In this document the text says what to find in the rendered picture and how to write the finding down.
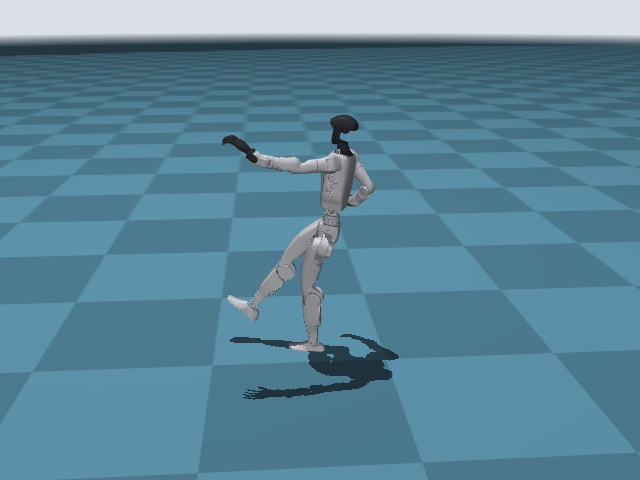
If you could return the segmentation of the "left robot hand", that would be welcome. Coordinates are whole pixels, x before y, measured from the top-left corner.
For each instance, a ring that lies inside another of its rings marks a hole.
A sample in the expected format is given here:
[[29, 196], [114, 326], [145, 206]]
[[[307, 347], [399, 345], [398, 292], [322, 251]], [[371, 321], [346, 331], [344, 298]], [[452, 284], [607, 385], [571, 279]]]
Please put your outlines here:
[[222, 145], [224, 145], [225, 143], [230, 143], [230, 144], [236, 146], [237, 149], [239, 149], [240, 151], [242, 151], [242, 152], [244, 152], [246, 154], [246, 158], [248, 160], [250, 160], [252, 163], [257, 163], [257, 161], [258, 161], [257, 157], [252, 154], [252, 152], [254, 152], [255, 149], [254, 148], [251, 149], [248, 146], [248, 144], [245, 143], [242, 139], [239, 139], [234, 135], [230, 135], [230, 136], [224, 137], [222, 142], [223, 142]]

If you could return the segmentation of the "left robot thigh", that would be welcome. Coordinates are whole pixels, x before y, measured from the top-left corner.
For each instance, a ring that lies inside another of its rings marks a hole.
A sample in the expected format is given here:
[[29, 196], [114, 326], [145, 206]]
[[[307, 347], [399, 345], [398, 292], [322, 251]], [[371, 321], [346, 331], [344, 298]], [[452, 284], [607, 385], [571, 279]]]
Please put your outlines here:
[[334, 247], [332, 242], [332, 235], [324, 232], [322, 237], [315, 237], [309, 245], [306, 254], [304, 256], [301, 266], [301, 289], [304, 299], [309, 293], [316, 293], [320, 296], [322, 303], [324, 299], [324, 293], [319, 287], [315, 287], [314, 283], [317, 281], [322, 264], [323, 258], [329, 258]]

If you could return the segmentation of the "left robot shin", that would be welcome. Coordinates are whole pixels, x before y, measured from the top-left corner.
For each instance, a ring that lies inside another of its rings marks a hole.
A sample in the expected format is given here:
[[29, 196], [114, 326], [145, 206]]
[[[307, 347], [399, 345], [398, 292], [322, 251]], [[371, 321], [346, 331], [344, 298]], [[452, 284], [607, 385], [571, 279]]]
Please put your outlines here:
[[321, 298], [316, 293], [309, 293], [306, 296], [306, 300], [302, 294], [303, 315], [309, 337], [309, 345], [315, 347], [318, 343], [318, 326], [321, 325], [322, 304], [320, 302]]

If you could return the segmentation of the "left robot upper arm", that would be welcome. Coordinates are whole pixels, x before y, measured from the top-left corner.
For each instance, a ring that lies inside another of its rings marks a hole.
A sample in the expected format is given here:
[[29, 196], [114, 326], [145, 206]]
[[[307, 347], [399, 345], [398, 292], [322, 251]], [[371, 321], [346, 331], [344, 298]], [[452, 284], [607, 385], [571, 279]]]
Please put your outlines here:
[[[296, 157], [297, 158], [297, 157]], [[300, 161], [300, 160], [299, 160]], [[339, 170], [342, 170], [342, 162], [339, 158], [334, 156], [327, 156], [320, 159], [307, 160], [304, 163], [300, 162], [300, 166], [295, 170], [287, 170], [292, 174], [305, 174], [305, 173], [320, 173], [332, 174]]]

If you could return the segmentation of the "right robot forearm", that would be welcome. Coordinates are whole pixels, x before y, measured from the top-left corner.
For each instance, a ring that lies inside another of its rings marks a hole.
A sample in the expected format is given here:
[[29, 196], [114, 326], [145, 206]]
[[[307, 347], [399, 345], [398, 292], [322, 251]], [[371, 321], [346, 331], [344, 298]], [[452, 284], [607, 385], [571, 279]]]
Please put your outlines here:
[[363, 195], [360, 194], [359, 190], [357, 190], [357, 193], [355, 193], [354, 195], [349, 197], [348, 204], [350, 204], [350, 205], [352, 205], [354, 207], [357, 207], [363, 201], [366, 201], [372, 195], [372, 193], [369, 194], [368, 196], [363, 196]]

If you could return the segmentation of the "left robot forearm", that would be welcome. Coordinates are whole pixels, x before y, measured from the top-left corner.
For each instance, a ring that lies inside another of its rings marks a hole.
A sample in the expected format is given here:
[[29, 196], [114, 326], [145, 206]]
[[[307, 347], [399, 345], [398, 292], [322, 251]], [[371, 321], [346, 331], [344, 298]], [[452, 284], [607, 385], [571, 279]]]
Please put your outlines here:
[[300, 161], [296, 157], [284, 158], [284, 157], [273, 157], [269, 155], [263, 155], [258, 151], [252, 152], [258, 159], [257, 163], [249, 162], [252, 165], [259, 165], [264, 168], [272, 168], [281, 172], [283, 170], [295, 170], [300, 166]]

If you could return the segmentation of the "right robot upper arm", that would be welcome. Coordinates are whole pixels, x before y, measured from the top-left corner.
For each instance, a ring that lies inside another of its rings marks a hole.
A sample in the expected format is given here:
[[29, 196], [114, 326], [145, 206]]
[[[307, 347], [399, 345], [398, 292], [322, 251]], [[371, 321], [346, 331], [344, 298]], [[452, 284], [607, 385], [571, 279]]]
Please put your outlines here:
[[354, 177], [361, 183], [359, 187], [359, 192], [363, 196], [368, 196], [375, 190], [375, 186], [371, 181], [371, 179], [369, 178], [365, 168], [362, 166], [359, 160], [358, 154], [352, 149], [350, 149], [350, 151], [354, 152], [356, 156], [356, 166], [355, 166]]

